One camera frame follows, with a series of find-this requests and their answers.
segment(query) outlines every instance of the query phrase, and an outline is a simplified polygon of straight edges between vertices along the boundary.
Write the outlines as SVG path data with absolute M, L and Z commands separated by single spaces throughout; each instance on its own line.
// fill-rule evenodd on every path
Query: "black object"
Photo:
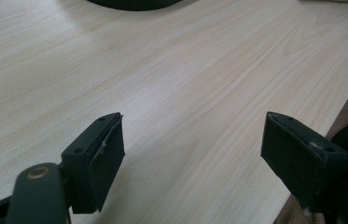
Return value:
M 89 0 L 103 7 L 128 11 L 147 11 L 171 6 L 182 0 Z
M 300 206 L 324 213 L 327 224 L 348 223 L 347 148 L 348 126 L 330 142 L 293 118 L 267 113 L 261 157 Z
M 62 154 L 19 174 L 11 197 L 0 201 L 0 223 L 70 223 L 101 211 L 124 157 L 119 113 L 95 120 Z

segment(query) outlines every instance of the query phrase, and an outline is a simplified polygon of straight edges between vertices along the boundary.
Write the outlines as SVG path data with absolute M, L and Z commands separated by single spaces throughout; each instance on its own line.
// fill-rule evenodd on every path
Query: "wooden table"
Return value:
M 259 157 L 266 112 L 325 134 L 347 97 L 348 4 L 0 1 L 0 199 L 119 111 L 126 157 L 74 223 L 272 223 L 289 192 Z

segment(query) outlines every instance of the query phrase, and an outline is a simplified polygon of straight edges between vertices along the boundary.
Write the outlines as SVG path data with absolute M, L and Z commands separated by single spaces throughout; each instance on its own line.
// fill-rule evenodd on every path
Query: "light wood grain surface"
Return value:
M 272 223 L 289 192 L 259 157 L 266 112 L 325 134 L 347 97 L 348 4 L 0 1 L 0 199 L 119 111 L 126 157 L 74 223 Z

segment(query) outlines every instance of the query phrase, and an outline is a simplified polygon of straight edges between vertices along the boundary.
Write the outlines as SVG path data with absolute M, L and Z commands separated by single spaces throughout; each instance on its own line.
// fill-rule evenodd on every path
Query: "screw hole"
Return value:
M 34 168 L 31 172 L 28 173 L 27 177 L 29 179 L 38 179 L 49 173 L 49 168 L 47 166 L 41 166 Z
M 83 152 L 83 148 L 76 148 L 74 150 L 75 153 L 82 153 Z

